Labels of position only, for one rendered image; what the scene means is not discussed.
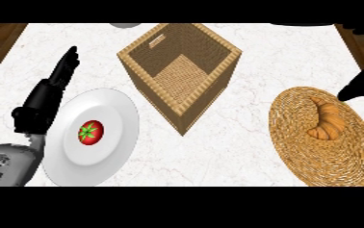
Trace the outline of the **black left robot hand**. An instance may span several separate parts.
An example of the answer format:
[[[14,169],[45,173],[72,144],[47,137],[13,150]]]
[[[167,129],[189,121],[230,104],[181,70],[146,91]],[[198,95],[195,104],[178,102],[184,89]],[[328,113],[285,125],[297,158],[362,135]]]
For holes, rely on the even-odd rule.
[[[45,135],[54,121],[62,94],[79,64],[72,46],[56,63],[53,73],[35,85],[20,107],[11,111],[14,132]]]

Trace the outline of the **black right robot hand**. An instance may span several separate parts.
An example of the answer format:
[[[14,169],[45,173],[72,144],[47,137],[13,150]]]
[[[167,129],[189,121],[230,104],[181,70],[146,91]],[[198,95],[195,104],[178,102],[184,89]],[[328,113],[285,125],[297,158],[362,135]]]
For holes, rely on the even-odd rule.
[[[347,101],[359,96],[364,96],[364,69],[340,90],[337,98],[340,101]]]

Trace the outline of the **golden croissant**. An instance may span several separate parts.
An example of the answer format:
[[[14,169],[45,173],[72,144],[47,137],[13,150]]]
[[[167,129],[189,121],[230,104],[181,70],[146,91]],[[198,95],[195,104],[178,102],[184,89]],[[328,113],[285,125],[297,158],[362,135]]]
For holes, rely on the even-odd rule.
[[[307,129],[307,135],[321,140],[335,140],[346,128],[346,123],[340,117],[340,110],[334,103],[323,101],[318,97],[309,99],[316,108],[318,122]]]

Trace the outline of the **round woven placemat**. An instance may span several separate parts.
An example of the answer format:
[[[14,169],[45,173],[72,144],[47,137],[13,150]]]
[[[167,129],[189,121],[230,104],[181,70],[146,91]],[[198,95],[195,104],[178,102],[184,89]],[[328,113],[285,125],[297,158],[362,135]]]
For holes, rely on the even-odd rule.
[[[323,104],[343,120],[335,139],[307,133],[322,121]],[[364,187],[364,120],[332,94],[310,87],[287,89],[270,105],[269,130],[276,154],[309,186]]]

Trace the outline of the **square wicker basket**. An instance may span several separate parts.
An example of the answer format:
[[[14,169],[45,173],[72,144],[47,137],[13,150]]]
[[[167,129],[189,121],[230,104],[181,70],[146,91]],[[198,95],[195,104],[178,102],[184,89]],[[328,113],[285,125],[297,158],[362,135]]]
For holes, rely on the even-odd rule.
[[[199,23],[161,23],[118,52],[140,94],[184,134],[224,90],[241,50]]]

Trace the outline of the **red tomato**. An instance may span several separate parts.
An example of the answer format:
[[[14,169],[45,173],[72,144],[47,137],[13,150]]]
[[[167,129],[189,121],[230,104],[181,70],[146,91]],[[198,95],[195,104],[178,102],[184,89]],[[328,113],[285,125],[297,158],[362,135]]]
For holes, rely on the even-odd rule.
[[[103,136],[103,125],[97,120],[88,120],[78,130],[78,141],[82,145],[94,145]]]

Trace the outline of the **white round plate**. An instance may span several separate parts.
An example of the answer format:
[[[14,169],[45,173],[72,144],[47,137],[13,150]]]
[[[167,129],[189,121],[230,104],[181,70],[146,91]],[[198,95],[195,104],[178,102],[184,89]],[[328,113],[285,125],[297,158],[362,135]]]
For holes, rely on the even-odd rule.
[[[94,145],[78,141],[88,120],[103,125]],[[139,133],[139,116],[128,97],[113,89],[93,89],[62,106],[45,136],[42,168],[59,186],[94,186],[119,170]]]

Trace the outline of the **grey round object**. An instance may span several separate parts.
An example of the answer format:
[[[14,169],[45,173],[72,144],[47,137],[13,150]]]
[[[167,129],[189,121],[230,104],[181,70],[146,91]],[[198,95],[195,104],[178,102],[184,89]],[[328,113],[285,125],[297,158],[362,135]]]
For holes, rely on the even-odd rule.
[[[127,28],[133,28],[140,23],[109,23],[109,24],[116,28],[127,29]]]

